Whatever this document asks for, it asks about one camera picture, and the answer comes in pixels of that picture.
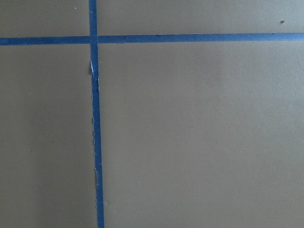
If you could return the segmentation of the blue tape grid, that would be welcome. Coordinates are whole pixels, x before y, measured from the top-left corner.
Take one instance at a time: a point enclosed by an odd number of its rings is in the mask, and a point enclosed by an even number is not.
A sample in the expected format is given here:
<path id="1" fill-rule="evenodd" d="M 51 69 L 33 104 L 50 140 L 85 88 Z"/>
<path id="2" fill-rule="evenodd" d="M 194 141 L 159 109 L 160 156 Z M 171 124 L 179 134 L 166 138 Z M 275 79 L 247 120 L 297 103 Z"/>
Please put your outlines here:
<path id="1" fill-rule="evenodd" d="M 1 46 L 67 45 L 89 44 L 92 86 L 92 125 L 95 158 L 95 191 L 97 227 L 105 227 L 103 168 L 102 168 L 102 125 L 100 107 L 98 44 L 125 43 L 179 43 L 179 42 L 229 42 L 229 41 L 302 41 L 299 33 L 211 33 L 211 34 L 153 34 L 153 35 L 99 35 L 97 31 L 97 2 L 89 1 L 88 36 L 57 37 L 9 37 L 1 38 Z"/>

